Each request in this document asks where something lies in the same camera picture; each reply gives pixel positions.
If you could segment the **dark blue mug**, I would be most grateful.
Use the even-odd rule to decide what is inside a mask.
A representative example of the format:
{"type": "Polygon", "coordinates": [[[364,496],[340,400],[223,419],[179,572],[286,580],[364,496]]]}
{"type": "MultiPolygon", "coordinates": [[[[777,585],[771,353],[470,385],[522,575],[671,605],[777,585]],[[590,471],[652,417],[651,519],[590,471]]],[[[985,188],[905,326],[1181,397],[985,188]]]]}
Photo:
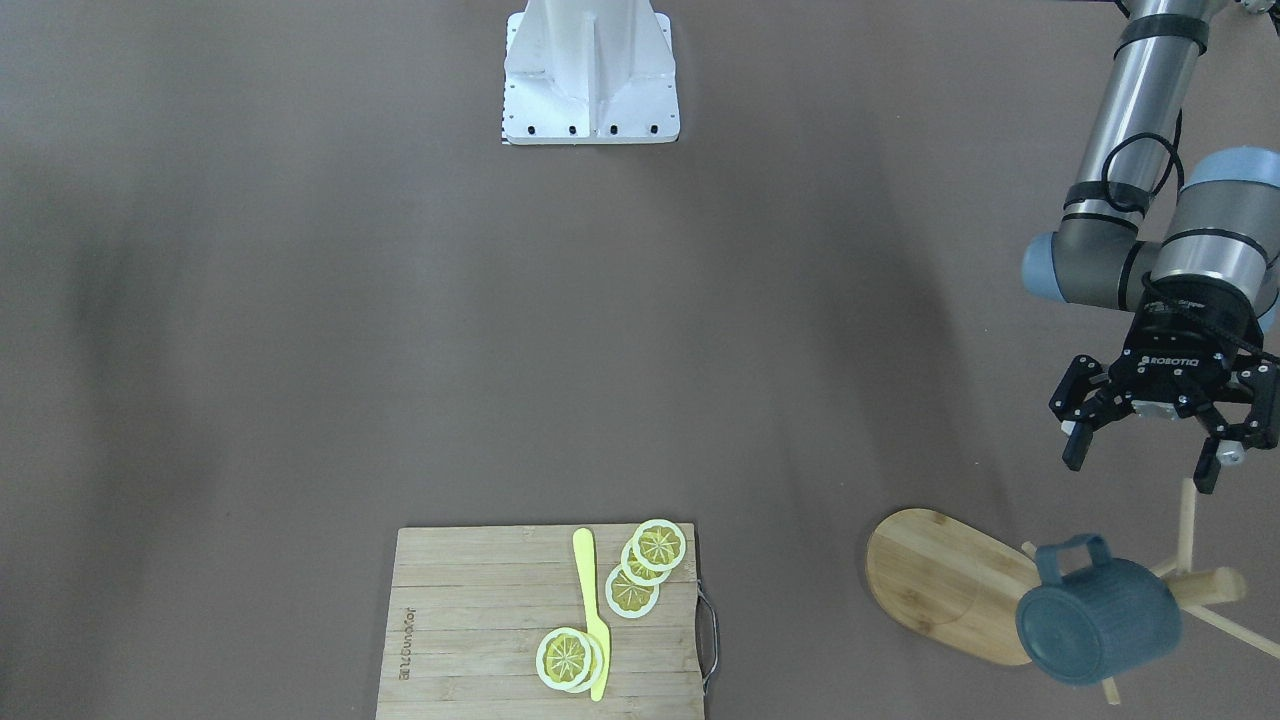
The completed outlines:
{"type": "Polygon", "coordinates": [[[1166,583],[1112,555],[1100,534],[1042,544],[1038,585],[1018,602],[1014,626],[1030,661],[1068,685],[1093,685],[1169,656],[1183,620],[1166,583]]]}

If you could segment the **wooden cup rack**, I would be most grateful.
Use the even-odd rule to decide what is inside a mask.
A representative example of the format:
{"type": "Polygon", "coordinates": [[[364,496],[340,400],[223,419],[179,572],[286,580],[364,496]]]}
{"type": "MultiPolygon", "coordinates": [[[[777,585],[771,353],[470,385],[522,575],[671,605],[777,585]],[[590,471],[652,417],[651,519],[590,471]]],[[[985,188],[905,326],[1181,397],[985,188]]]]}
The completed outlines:
{"type": "MultiPolygon", "coordinates": [[[[1276,656],[1276,641],[1217,611],[1219,605],[1245,597],[1244,577],[1234,568],[1192,566],[1198,497],[1193,480],[1184,480],[1175,555],[1153,566],[1138,564],[1172,592],[1183,635],[1185,620],[1194,618],[1276,656]]],[[[1033,564],[1038,547],[1025,543],[1015,550],[943,512],[904,509],[881,520],[870,533],[865,577],[879,607],[906,629],[989,664],[1039,670],[1014,626],[1019,600],[1039,583],[1033,564]]],[[[1111,705],[1119,702],[1115,684],[1120,675],[1093,684],[1103,689],[1111,705]]]]}

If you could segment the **lemon slice group upper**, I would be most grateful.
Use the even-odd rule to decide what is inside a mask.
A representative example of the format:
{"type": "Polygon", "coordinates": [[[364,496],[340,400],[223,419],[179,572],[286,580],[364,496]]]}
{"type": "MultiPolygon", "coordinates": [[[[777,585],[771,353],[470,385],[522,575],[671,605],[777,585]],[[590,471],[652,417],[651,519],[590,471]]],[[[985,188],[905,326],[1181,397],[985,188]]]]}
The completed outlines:
{"type": "Polygon", "coordinates": [[[640,523],[605,579],[608,609],[622,619],[645,618],[658,605],[663,584],[687,551],[689,538],[680,524],[662,518],[640,523]]]}

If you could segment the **yellow plastic knife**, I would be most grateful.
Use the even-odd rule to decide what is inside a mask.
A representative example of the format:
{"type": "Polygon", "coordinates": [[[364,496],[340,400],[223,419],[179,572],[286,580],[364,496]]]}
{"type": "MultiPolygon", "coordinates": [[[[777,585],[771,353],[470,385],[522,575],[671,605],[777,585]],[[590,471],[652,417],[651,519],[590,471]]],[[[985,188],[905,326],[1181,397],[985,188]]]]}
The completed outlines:
{"type": "Polygon", "coordinates": [[[572,534],[573,561],[579,578],[579,587],[582,596],[584,616],[588,634],[600,646],[600,674],[589,688],[593,702],[604,698],[607,682],[611,674],[612,638],[611,629],[603,620],[599,610],[599,582],[596,579],[596,544],[593,530],[580,527],[572,534]]]}

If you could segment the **lemon slice lower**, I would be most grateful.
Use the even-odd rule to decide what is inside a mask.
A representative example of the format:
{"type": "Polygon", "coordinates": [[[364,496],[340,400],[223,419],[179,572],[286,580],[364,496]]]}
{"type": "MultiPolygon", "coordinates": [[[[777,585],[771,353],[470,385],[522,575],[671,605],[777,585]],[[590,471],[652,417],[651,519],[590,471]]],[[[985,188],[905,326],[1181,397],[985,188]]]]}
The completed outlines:
{"type": "Polygon", "coordinates": [[[535,653],[535,673],[552,691],[589,692],[604,675],[605,651],[591,634],[572,626],[548,632],[535,653]]]}

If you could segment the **bamboo cutting board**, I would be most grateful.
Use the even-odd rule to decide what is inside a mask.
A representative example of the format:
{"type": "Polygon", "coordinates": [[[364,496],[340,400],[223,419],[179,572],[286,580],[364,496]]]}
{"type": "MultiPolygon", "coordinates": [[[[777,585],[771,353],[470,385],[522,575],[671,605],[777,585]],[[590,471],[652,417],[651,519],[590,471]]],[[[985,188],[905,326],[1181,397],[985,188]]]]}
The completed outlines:
{"type": "Polygon", "coordinates": [[[598,689],[545,684],[535,662],[558,628],[589,633],[577,524],[399,530],[378,691],[379,719],[704,719],[718,661],[692,524],[650,611],[618,615],[609,574],[637,521],[594,524],[596,611],[611,630],[598,689]]]}

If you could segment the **white pedestal column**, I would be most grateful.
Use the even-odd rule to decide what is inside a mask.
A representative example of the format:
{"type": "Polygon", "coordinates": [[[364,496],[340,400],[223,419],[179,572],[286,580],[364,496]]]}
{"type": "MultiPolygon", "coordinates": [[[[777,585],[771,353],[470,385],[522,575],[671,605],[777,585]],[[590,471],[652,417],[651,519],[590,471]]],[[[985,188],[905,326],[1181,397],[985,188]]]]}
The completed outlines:
{"type": "Polygon", "coordinates": [[[676,142],[672,28],[649,1],[527,3],[506,20],[502,141],[676,142]]]}

